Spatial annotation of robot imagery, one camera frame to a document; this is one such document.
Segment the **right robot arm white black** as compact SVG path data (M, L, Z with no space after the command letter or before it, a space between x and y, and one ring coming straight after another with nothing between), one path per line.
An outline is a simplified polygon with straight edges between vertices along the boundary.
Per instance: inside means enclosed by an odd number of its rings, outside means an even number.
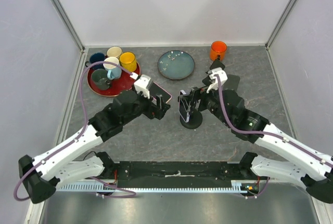
M180 121L186 128L202 123L201 112L208 110L230 128L239 139L264 147L285 161L270 160L247 152L238 172L244 179L254 175L292 183L324 203L332 203L332 156L312 149L281 131L263 116L245 108L244 99L233 90L193 88L179 92Z

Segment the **black tripod phone stand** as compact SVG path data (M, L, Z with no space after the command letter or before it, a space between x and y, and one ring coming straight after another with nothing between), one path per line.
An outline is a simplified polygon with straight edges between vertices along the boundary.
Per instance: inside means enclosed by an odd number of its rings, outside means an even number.
M189 116L188 122L185 122L182 116L180 116L181 125L187 129L197 129L202 124L202 121L202 114L197 110Z

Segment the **pink case phone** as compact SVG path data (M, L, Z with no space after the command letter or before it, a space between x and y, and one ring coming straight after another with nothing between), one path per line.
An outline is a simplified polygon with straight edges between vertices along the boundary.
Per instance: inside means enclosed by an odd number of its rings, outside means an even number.
M155 82L150 86L149 92L154 101L156 101L158 95L162 96L165 103L169 103L172 99L172 95Z

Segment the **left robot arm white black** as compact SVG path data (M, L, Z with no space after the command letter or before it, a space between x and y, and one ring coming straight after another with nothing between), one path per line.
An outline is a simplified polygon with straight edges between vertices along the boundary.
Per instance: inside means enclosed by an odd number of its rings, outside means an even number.
M141 115L162 119L170 108L169 93L154 93L149 98L135 90L125 90L116 96L73 136L49 151L35 157L25 155L18 161L20 180L14 189L14 198L23 185L27 200L37 204L50 198L61 187L88 177L108 179L114 173L113 160L106 152L91 159L76 162L75 158L119 134L124 125Z

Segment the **red round tray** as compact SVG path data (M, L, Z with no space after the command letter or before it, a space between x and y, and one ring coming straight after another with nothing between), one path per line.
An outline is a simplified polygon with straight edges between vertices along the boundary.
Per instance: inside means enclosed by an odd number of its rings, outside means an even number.
M111 87L107 90L100 90L92 80L92 74L94 70L92 68L87 72L87 83L89 88L96 94L104 97L116 97L124 90L132 89L132 85L134 84L134 80L130 77L129 74L122 72L122 75L119 79L113 80L111 83Z

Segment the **purple case phone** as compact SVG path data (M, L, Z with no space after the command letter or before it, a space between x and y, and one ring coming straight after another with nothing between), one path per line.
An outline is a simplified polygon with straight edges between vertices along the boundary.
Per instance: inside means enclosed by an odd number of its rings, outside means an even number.
M189 122L189 112L190 112L190 106L189 103L186 101L185 96L188 96L186 91L180 90L179 96L178 96L178 111L180 113L181 119L185 122Z

